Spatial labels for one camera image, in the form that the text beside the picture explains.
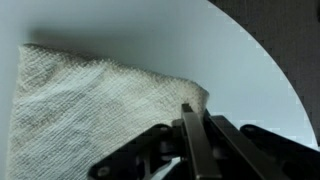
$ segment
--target white surface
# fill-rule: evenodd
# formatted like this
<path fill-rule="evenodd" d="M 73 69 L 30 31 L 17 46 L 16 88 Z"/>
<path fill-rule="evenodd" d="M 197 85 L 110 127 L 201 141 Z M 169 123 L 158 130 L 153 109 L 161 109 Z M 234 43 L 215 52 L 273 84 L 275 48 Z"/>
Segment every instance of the white surface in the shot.
<path fill-rule="evenodd" d="M 288 80 L 263 48 L 206 0 L 4 0 L 0 6 L 0 179 L 17 46 L 67 47 L 160 73 L 207 89 L 212 114 L 237 127 L 257 124 L 316 148 L 309 119 Z"/>

